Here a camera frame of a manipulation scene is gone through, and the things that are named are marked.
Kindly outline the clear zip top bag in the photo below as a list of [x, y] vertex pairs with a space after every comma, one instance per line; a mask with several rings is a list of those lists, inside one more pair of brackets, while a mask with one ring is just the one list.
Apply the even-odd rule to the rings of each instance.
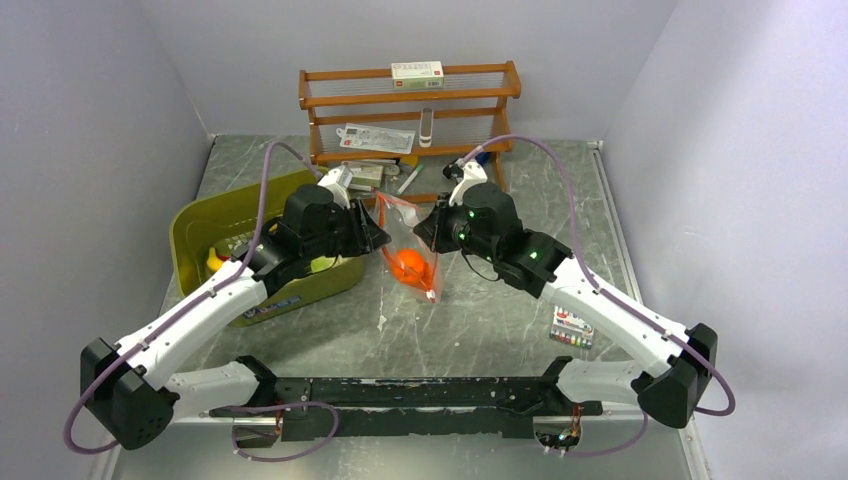
[[389, 273], [419, 298], [437, 303], [441, 299], [442, 277], [440, 257], [432, 252], [415, 233], [425, 217], [424, 210], [404, 199], [378, 192], [377, 224], [391, 241], [381, 248]]

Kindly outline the orange tangerine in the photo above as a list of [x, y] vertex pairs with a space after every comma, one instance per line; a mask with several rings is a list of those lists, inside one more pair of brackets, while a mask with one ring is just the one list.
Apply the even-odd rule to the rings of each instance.
[[428, 290], [433, 284], [433, 270], [415, 249], [400, 249], [388, 257], [394, 278], [409, 287]]

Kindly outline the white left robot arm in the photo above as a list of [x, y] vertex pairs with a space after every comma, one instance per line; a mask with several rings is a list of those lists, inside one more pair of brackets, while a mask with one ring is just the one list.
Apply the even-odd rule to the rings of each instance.
[[179, 367], [236, 316], [312, 276], [313, 260], [368, 255], [390, 241], [360, 200], [341, 200], [316, 184], [298, 187], [280, 216], [258, 221], [251, 241], [166, 314], [115, 344], [98, 338], [83, 349], [80, 398], [63, 431], [67, 446], [84, 450], [71, 438], [82, 410], [126, 450], [202, 411], [268, 413], [277, 400], [277, 378], [255, 358], [184, 374]]

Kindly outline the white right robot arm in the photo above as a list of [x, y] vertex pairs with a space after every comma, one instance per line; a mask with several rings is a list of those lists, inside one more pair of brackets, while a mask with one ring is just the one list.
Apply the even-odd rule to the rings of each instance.
[[436, 253], [458, 251], [489, 262], [505, 284], [576, 315], [629, 355], [618, 362], [569, 361], [539, 389], [548, 412], [609, 401], [638, 406], [676, 429], [698, 412], [716, 376], [717, 332], [703, 323], [687, 328], [665, 318], [584, 271], [575, 251], [525, 228], [513, 199], [494, 184], [470, 187], [458, 205], [441, 195], [413, 232]]

